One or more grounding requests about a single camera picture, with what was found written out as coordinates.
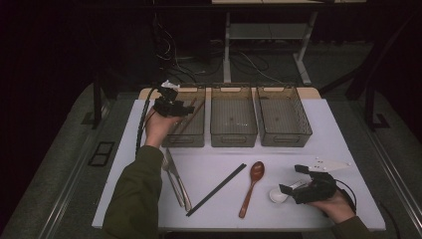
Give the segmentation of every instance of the shelf leg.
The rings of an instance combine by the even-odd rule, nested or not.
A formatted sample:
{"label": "shelf leg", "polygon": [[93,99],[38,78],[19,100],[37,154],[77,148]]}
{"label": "shelf leg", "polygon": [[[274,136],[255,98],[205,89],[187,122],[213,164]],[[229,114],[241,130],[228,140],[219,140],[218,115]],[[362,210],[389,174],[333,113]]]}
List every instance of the shelf leg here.
{"label": "shelf leg", "polygon": [[304,65],[304,55],[305,51],[307,50],[308,43],[311,38],[311,34],[314,29],[314,24],[317,19],[317,12],[312,12],[310,21],[308,22],[307,28],[305,29],[304,36],[302,37],[302,45],[301,49],[293,54],[293,58],[295,59],[296,66],[298,68],[299,74],[301,75],[302,82],[305,86],[310,86],[312,84],[310,76],[308,75],[307,68]]}

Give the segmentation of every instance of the black chopstick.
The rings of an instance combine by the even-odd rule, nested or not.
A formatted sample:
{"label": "black chopstick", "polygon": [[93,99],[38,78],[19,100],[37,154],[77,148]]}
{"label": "black chopstick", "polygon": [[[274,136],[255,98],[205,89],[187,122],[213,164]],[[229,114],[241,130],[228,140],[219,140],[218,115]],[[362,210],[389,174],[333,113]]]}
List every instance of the black chopstick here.
{"label": "black chopstick", "polygon": [[245,163],[242,163],[236,170],[234,170],[224,181],[222,181],[214,190],[212,190],[204,199],[202,199],[196,206],[194,206],[186,216],[192,215],[199,207],[201,207],[208,199],[210,199],[218,190],[220,190],[224,185],[227,184],[233,177],[235,177],[243,168],[246,167]]}

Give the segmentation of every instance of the wooden spoon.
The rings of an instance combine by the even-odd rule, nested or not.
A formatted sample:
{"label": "wooden spoon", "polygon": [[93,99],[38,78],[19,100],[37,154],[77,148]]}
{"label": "wooden spoon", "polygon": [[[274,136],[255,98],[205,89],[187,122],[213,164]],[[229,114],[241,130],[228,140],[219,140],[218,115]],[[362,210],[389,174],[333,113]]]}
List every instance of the wooden spoon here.
{"label": "wooden spoon", "polygon": [[262,161],[257,161],[251,167],[251,186],[249,187],[248,194],[246,194],[245,201],[243,201],[242,208],[239,212],[239,217],[244,218],[246,215],[246,210],[248,210],[249,201],[251,200],[252,189],[254,189],[255,183],[259,181],[265,172],[264,163]]}

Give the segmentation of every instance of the wrist-mounted device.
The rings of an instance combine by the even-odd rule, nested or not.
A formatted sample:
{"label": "wrist-mounted device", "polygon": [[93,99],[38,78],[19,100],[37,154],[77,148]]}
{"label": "wrist-mounted device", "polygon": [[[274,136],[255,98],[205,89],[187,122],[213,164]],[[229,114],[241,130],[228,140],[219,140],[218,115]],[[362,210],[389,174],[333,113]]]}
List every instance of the wrist-mounted device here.
{"label": "wrist-mounted device", "polygon": [[155,100],[153,108],[163,117],[185,117],[195,110],[194,107],[184,107],[182,101],[176,100],[178,92],[174,89],[178,88],[180,86],[168,83],[168,81],[157,88],[161,97]]}
{"label": "wrist-mounted device", "polygon": [[326,200],[334,196],[337,186],[335,179],[329,173],[310,171],[303,165],[295,165],[295,171],[309,174],[312,179],[308,186],[296,189],[280,184],[280,190],[292,196],[297,204]]}

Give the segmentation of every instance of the plastic storage tray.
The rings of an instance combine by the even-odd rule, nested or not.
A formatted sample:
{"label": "plastic storage tray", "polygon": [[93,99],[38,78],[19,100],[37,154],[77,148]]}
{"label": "plastic storage tray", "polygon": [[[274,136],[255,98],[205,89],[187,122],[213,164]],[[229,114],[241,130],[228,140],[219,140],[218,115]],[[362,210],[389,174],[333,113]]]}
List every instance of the plastic storage tray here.
{"label": "plastic storage tray", "polygon": [[303,147],[313,134],[292,84],[257,86],[255,106],[262,146]]}
{"label": "plastic storage tray", "polygon": [[213,84],[211,91],[211,145],[253,147],[258,129],[249,84]]}
{"label": "plastic storage tray", "polygon": [[180,85],[176,100],[182,101],[185,107],[193,104],[195,110],[170,130],[162,142],[163,147],[204,146],[205,94],[205,85]]}

